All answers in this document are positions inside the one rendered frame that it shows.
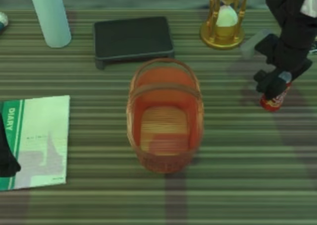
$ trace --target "red can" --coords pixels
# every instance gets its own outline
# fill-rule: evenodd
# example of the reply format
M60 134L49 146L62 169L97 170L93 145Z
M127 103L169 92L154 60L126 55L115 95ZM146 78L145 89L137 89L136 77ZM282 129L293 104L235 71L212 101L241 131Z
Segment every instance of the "red can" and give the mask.
M270 112L275 112L277 110L279 110L284 102L285 96L287 95L287 92L289 91L290 87L291 87L292 82L287 84L287 88L286 90L280 94L279 96L271 99L271 100L266 100L265 99L265 95L262 96L261 100L260 100L260 104L261 106Z

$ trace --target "green and white book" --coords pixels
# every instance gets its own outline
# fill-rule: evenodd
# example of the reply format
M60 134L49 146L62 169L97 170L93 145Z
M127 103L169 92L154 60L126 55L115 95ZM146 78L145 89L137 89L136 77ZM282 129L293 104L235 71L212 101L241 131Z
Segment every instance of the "green and white book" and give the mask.
M66 183L69 96L0 102L5 134L21 165L0 191Z

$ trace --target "striped surface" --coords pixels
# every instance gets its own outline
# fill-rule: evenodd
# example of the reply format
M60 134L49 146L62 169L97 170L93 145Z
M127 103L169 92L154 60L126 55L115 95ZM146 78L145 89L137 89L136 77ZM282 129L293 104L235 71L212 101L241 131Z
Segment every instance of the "striped surface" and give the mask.
M68 183L0 194L1 225L315 225L317 70L302 76L283 109L264 112L243 61L199 39L206 12L70 11L73 41L46 47L36 16L8 11L0 36L0 100L71 95ZM165 15L176 57L201 83L205 136L192 165L163 176L145 171L126 137L128 84L139 63L95 69L92 24ZM247 11L247 38L278 31L270 13Z

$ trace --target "orange basket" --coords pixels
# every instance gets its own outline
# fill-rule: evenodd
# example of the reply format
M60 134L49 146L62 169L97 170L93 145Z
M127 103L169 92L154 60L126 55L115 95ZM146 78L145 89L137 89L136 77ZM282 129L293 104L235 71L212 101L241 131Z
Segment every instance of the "orange basket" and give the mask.
M176 63L183 69L157 66L145 70L156 62ZM203 115L199 83L186 64L158 58L135 73L127 104L127 134L146 169L173 173L186 167L201 142Z

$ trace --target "white cylinder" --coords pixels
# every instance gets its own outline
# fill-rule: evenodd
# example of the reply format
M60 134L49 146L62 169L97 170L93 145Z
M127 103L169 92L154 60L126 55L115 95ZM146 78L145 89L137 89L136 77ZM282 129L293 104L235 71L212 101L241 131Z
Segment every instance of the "white cylinder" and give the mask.
M46 44L62 48L71 41L63 0L32 0Z

